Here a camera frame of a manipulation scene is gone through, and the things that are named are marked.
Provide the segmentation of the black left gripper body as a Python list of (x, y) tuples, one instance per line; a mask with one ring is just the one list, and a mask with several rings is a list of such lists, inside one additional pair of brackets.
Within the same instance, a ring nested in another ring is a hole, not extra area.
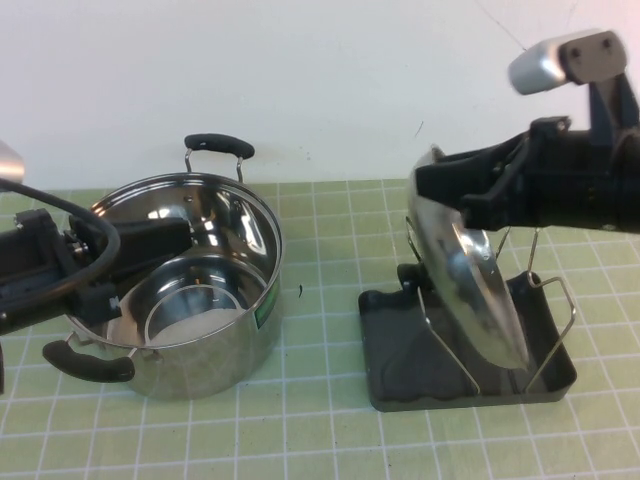
[(1, 333), (61, 315), (89, 326), (121, 314), (116, 287), (106, 279), (120, 238), (113, 225), (91, 214), (73, 216), (58, 230), (45, 209), (19, 212), (1, 234)]

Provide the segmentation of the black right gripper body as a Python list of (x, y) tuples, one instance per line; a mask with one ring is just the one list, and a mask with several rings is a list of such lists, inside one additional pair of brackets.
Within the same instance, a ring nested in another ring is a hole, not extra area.
[(620, 231), (621, 143), (595, 145), (567, 117), (530, 124), (516, 182), (513, 224)]

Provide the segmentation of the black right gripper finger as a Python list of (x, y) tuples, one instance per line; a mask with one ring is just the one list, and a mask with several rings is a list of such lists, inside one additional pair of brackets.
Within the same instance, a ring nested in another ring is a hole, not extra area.
[(516, 135), (499, 144), (450, 155), (432, 145), (414, 165), (414, 190), (437, 203), (460, 206), (465, 195), (489, 191), (525, 139), (525, 135)]
[(497, 231), (523, 225), (523, 176), (492, 179), (481, 175), (463, 178), (462, 218), (467, 228)]

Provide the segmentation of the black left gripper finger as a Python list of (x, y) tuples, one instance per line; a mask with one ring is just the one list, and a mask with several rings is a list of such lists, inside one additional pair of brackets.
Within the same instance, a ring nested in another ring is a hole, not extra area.
[(121, 235), (119, 249), (110, 265), (142, 265), (173, 258), (192, 246), (189, 235)]
[(134, 221), (115, 221), (112, 225), (121, 237), (168, 236), (191, 238), (191, 227), (187, 220), (179, 217), (165, 217)]

